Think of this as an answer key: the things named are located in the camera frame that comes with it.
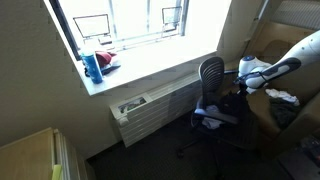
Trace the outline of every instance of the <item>black office chair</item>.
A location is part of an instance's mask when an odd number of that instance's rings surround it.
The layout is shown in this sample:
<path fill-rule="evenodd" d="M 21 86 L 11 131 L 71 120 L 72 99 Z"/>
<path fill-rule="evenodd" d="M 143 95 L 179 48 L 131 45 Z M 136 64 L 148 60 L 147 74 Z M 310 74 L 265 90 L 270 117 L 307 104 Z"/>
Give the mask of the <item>black office chair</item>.
<path fill-rule="evenodd" d="M 237 95 L 242 98 L 241 109 L 243 111 L 241 117 L 224 114 L 217 111 L 207 109 L 209 105 L 219 105 L 219 98 L 215 95 L 220 88 L 225 74 L 234 74 L 238 71 L 224 71 L 224 62 L 220 57 L 212 57 L 204 61 L 199 67 L 199 76 L 202 83 L 202 96 L 197 102 L 197 107 L 194 110 L 191 121 L 195 122 L 191 132 L 200 130 L 211 138 L 227 142 L 241 149 L 255 149 L 257 138 L 257 123 L 254 114 L 250 111 L 244 93 L 245 88 L 240 87 L 240 93 Z M 202 125 L 202 120 L 207 118 L 222 121 L 223 124 L 214 130 L 210 130 Z M 203 138 L 195 139 L 178 149 L 177 155 L 179 158 L 184 156 L 184 150 L 201 141 Z M 219 170 L 219 164 L 216 154 L 214 153 L 215 163 L 217 167 L 217 179 L 223 179 L 224 176 Z"/>

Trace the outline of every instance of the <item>white radiator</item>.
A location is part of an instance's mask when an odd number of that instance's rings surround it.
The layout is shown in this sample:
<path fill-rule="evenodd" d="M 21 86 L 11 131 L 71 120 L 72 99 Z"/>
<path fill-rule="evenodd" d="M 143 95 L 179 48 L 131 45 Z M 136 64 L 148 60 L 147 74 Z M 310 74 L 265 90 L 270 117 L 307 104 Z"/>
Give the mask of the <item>white radiator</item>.
<path fill-rule="evenodd" d="M 194 109 L 200 95 L 199 75 L 192 73 L 110 108 L 128 147 Z"/>

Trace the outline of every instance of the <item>floor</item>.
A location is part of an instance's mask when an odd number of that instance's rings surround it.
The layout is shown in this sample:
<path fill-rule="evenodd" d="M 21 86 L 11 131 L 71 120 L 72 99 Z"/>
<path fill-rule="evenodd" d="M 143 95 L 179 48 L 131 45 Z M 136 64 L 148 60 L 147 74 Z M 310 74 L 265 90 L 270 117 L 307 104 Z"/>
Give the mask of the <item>floor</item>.
<path fill-rule="evenodd" d="M 290 158 L 262 160 L 254 152 L 240 151 L 215 141 L 200 142 L 187 149 L 179 159 L 177 148 L 201 134 L 190 133 L 189 114 L 186 114 L 138 143 L 125 148 L 122 142 L 88 159 L 95 169 L 97 180 L 197 180 L 215 179 L 215 151 L 220 170 L 228 180 L 292 180 L 283 166 Z"/>

